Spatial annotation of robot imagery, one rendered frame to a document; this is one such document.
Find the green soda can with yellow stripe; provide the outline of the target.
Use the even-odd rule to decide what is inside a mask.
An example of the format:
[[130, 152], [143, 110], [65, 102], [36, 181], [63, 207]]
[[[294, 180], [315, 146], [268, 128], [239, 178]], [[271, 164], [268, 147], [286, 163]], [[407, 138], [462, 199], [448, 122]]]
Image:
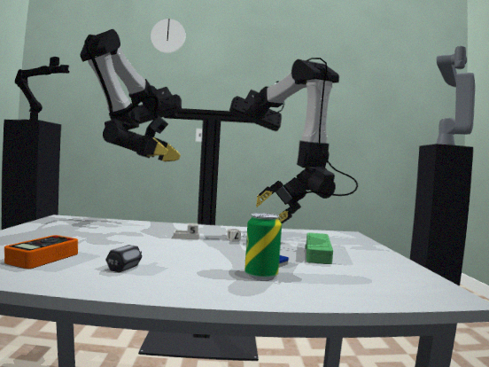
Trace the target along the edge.
[[279, 215], [251, 216], [247, 223], [244, 272], [253, 279], [270, 280], [278, 275], [282, 224]]

